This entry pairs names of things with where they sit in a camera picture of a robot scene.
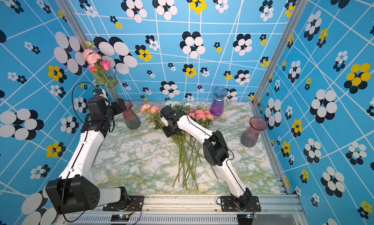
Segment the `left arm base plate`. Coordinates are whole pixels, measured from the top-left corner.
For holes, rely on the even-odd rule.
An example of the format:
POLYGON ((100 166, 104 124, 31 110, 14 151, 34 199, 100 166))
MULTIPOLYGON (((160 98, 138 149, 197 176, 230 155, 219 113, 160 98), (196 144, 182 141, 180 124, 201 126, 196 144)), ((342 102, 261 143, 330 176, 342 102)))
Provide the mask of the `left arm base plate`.
POLYGON ((141 211, 143 204, 144 204, 144 199, 145 199, 145 196, 143 195, 130 195, 124 200, 121 200, 119 202, 104 205, 103 211, 109 211, 109 212, 141 211))

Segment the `magenta pink rose stem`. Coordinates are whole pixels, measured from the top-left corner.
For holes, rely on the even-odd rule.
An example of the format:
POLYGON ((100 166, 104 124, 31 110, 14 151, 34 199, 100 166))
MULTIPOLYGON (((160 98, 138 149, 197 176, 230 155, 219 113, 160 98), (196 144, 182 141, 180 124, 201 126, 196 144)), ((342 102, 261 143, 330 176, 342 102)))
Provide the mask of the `magenta pink rose stem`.
POLYGON ((116 75, 116 71, 114 72, 114 75, 111 75, 111 63, 106 60, 102 60, 100 62, 100 66, 103 69, 104 75, 105 75, 105 87, 107 88, 108 92, 110 93, 112 99, 114 102, 117 102, 119 99, 119 95, 117 92, 117 86, 118 86, 118 79, 116 75))

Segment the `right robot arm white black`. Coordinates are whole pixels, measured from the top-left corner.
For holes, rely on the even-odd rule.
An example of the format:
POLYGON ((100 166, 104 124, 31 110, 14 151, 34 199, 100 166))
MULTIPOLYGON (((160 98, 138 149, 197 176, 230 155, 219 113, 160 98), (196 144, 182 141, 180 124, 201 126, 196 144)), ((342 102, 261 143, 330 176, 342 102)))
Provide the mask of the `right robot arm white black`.
POLYGON ((220 131, 211 131, 193 120, 183 110, 173 110, 166 106, 161 110, 161 121, 164 123, 163 132, 171 137, 180 131, 185 131, 203 145, 205 160, 219 171, 225 179, 233 200, 234 207, 239 211, 253 209, 250 189, 240 180, 236 173, 224 137, 220 131))

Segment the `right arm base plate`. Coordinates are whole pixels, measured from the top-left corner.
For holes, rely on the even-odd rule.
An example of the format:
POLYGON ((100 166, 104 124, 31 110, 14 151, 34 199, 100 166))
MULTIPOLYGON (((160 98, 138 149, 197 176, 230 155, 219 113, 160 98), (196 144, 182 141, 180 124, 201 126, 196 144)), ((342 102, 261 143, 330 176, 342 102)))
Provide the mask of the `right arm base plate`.
POLYGON ((249 200, 236 199, 233 196, 220 196, 216 204, 221 207, 222 212, 261 212, 261 205, 257 196, 249 200))

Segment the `pink grey ribbed glass vase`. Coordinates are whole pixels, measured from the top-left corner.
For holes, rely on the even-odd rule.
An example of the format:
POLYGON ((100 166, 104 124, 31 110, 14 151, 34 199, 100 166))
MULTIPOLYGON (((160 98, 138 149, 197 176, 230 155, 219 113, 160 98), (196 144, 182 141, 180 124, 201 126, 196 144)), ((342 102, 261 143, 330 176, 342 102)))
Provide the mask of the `pink grey ribbed glass vase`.
POLYGON ((141 120, 132 110, 132 102, 129 100, 124 100, 123 103, 121 103, 121 109, 126 126, 131 130, 138 129, 141 125, 141 120))

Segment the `single pink rose stem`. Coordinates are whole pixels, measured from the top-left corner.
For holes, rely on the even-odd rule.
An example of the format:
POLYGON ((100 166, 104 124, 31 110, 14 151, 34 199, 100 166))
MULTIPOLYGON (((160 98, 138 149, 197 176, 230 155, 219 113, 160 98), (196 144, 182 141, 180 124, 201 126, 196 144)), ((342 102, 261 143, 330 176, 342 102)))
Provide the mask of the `single pink rose stem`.
POLYGON ((89 70, 94 77, 94 82, 97 86, 105 87, 106 91, 109 93, 113 101, 119 99, 117 93, 118 79, 116 72, 111 76, 111 67, 109 70, 105 70, 103 66, 89 65, 89 70))

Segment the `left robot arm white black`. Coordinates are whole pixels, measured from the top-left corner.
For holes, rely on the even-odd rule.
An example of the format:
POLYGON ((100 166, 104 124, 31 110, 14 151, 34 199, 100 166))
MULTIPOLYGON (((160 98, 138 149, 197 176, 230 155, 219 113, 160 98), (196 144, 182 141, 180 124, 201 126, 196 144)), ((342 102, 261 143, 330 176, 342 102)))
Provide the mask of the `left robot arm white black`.
POLYGON ((45 190, 57 214, 85 212, 97 206, 125 210, 129 198, 124 187, 99 189, 89 180, 92 165, 111 128, 114 111, 106 95, 95 95, 87 103, 89 114, 81 130, 78 146, 58 179, 45 190))

